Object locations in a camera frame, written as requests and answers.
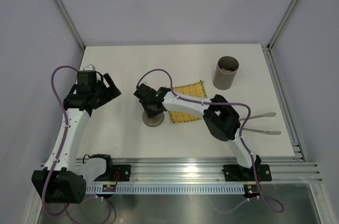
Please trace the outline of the grey canister lid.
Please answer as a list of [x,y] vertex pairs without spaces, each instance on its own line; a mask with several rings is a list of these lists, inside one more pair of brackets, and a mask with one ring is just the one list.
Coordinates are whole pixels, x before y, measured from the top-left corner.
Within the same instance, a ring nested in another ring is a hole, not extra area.
[[143,123],[151,128],[158,127],[164,122],[164,113],[158,114],[155,117],[149,118],[145,112],[142,113]]

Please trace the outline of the bamboo woven tray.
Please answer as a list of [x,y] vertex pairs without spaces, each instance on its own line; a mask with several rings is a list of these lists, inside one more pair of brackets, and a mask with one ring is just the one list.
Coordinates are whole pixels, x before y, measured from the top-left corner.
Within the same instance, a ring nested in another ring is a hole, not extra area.
[[[174,87],[174,91],[180,94],[188,95],[188,96],[207,98],[206,90],[204,89],[202,80],[200,80],[199,82],[193,83],[193,84]],[[199,117],[196,117],[191,114],[183,113],[183,112],[171,111],[168,113],[171,118],[171,122],[173,124],[187,123],[187,122],[201,120],[201,118]]]

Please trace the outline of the grey metal lunch canister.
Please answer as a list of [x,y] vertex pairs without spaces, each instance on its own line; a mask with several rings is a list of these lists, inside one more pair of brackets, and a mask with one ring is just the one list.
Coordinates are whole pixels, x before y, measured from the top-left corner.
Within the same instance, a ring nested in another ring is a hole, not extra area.
[[[221,70],[222,68],[232,69],[233,72],[231,73],[224,72]],[[231,56],[221,57],[217,62],[216,70],[212,79],[214,87],[219,90],[230,89],[238,69],[239,62],[236,58]]]

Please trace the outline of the stainless steel tongs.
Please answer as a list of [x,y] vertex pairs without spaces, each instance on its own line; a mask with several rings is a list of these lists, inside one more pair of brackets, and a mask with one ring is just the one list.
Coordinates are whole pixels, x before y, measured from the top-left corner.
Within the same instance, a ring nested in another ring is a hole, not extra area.
[[246,125],[244,130],[271,136],[280,135],[281,131],[270,130],[273,125],[273,122],[270,120],[275,116],[275,112],[252,115],[249,117],[249,126]]

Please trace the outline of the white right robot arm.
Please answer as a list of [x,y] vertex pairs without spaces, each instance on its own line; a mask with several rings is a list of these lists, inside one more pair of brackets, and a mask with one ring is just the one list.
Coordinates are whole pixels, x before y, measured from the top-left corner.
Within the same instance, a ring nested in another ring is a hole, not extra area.
[[175,92],[167,87],[155,90],[146,84],[136,87],[134,96],[151,119],[164,112],[182,112],[203,119],[210,134],[228,144],[237,160],[233,176],[243,181],[253,181],[259,174],[261,158],[253,153],[243,139],[244,124],[239,120],[239,114],[233,106],[247,108],[248,116],[251,110],[242,103],[229,103],[221,95],[213,98],[198,98]]

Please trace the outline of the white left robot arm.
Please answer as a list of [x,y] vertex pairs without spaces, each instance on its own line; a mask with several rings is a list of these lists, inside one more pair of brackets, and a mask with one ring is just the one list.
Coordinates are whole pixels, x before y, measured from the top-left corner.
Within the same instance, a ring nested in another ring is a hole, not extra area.
[[108,73],[77,72],[76,83],[60,101],[63,120],[54,148],[43,169],[35,170],[31,181],[43,203],[79,204],[87,185],[97,178],[117,177],[108,154],[93,154],[81,167],[76,159],[81,139],[93,110],[121,95]]

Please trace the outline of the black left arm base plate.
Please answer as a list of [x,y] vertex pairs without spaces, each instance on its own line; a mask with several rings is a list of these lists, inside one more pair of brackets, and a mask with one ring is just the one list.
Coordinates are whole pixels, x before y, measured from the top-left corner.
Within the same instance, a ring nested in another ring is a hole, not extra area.
[[106,171],[98,176],[94,181],[95,182],[129,182],[131,175],[131,166],[130,165],[117,165],[106,169]]

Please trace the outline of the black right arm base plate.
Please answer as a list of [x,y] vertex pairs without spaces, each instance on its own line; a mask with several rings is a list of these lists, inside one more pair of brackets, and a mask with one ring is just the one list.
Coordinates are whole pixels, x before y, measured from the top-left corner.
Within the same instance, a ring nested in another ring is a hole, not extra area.
[[[254,182],[254,171],[252,168],[243,168],[239,165],[223,165],[221,170],[226,182]],[[272,181],[269,165],[261,164],[256,168],[256,177],[259,182]]]

